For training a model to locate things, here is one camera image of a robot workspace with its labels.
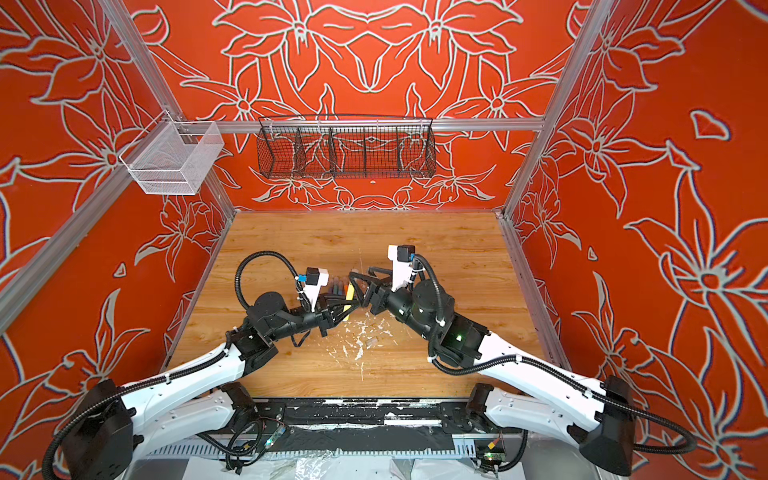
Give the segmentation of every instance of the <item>wooden tabletop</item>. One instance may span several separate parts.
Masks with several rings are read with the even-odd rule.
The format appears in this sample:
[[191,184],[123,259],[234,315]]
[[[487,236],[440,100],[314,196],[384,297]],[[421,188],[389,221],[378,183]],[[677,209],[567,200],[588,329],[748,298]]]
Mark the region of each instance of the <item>wooden tabletop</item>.
[[[387,246],[409,243],[431,263],[457,312],[544,358],[493,213],[353,212],[238,214],[170,365],[208,352],[245,312],[235,297],[234,273],[258,250],[285,255],[299,273],[308,266],[346,276],[352,268],[392,268]],[[278,259],[251,262],[242,277],[250,303],[264,292],[298,306],[288,269]],[[299,349],[290,339],[262,369],[240,380],[254,396],[467,396],[474,384],[502,386],[486,376],[447,376],[427,363],[426,341],[389,313],[359,311],[331,329],[314,331]]]

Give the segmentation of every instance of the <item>white mesh basket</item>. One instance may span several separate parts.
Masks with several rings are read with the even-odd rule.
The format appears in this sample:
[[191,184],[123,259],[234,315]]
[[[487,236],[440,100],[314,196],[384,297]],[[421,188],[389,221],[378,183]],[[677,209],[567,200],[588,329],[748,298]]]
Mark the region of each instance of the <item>white mesh basket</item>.
[[219,127],[211,122],[197,144],[185,144],[173,123],[158,128],[141,155],[125,166],[146,194],[195,195],[224,147]]

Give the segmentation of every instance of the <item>wire basket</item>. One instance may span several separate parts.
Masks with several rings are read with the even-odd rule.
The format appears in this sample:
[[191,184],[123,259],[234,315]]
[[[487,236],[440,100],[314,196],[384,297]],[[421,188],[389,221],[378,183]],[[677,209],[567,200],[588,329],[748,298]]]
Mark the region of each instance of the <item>wire basket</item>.
[[196,194],[224,147],[219,127],[211,122],[196,144],[184,143],[172,122],[157,128],[141,155],[125,166],[146,194]]
[[404,178],[435,174],[428,118],[262,117],[259,173],[266,178]]

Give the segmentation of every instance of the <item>wood grain surface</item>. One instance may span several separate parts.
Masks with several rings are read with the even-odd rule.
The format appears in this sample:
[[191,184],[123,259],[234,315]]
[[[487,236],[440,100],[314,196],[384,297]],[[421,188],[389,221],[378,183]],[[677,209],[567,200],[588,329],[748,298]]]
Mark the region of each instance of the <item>wood grain surface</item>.
[[[392,268],[389,244],[410,243],[454,296],[457,312],[534,356],[544,358],[493,213],[238,214],[171,360],[177,366],[208,352],[245,313],[234,294],[240,261],[258,250],[346,276],[352,268]],[[264,292],[298,306],[288,269],[278,259],[251,262],[242,277],[250,303]],[[486,376],[447,376],[427,363],[426,341],[389,313],[355,312],[329,331],[314,331],[301,348],[290,339],[262,369],[240,380],[254,396],[467,396]]]

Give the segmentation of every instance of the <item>red wall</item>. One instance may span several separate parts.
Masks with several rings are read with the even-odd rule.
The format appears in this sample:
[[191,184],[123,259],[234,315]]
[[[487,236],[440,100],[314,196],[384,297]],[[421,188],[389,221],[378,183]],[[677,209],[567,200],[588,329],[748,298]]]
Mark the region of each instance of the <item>red wall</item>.
[[[278,114],[542,115],[588,2],[126,5],[188,118],[254,121]],[[257,173],[253,136],[229,135],[231,155],[217,162],[217,173],[243,210],[490,209],[504,203],[532,138],[439,135],[438,176],[374,183],[267,180]]]
[[[0,88],[2,288],[160,108],[87,0],[0,5]],[[162,197],[135,184],[99,220],[0,337],[0,478],[37,476],[97,382],[159,370],[225,223],[206,187]]]
[[760,5],[618,2],[515,212],[574,371],[622,377],[699,439],[635,455],[633,478],[768,472]]

